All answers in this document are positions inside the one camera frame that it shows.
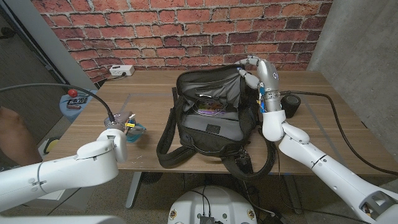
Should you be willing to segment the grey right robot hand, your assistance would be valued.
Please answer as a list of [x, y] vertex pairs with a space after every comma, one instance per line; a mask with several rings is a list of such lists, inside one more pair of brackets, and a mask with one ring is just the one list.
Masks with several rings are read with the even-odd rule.
[[257, 68], [257, 77], [251, 75], [245, 69], [240, 69], [239, 74], [245, 79], [246, 84], [252, 89], [256, 89], [258, 84], [264, 84], [265, 91], [279, 90], [279, 76], [275, 66], [267, 60], [257, 56], [249, 55], [246, 59], [235, 62], [236, 65], [255, 65]]

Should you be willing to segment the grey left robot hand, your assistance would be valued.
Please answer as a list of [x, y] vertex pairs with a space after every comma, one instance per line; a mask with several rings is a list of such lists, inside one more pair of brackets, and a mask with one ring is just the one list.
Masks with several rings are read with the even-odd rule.
[[126, 123], [135, 117], [131, 111], [122, 111], [113, 115], [114, 121], [110, 121], [109, 118], [104, 120], [104, 126], [106, 129], [119, 129], [127, 133]]

